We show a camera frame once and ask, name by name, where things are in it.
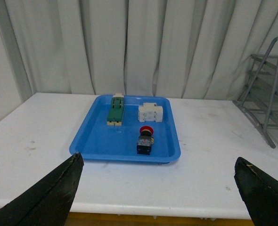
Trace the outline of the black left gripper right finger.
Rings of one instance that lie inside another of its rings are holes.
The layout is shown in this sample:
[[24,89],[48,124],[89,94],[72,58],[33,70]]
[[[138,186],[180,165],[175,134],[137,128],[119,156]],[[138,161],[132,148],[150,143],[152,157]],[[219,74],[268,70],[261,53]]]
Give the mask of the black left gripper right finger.
[[234,179],[254,225],[278,226],[278,181],[242,157]]

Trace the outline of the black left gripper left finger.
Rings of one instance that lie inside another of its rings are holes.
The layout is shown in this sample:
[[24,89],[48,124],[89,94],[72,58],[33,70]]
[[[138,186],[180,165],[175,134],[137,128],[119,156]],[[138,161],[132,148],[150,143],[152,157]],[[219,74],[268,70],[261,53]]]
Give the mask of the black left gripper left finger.
[[73,154],[40,181],[0,209],[0,226],[63,226],[73,204],[82,169]]

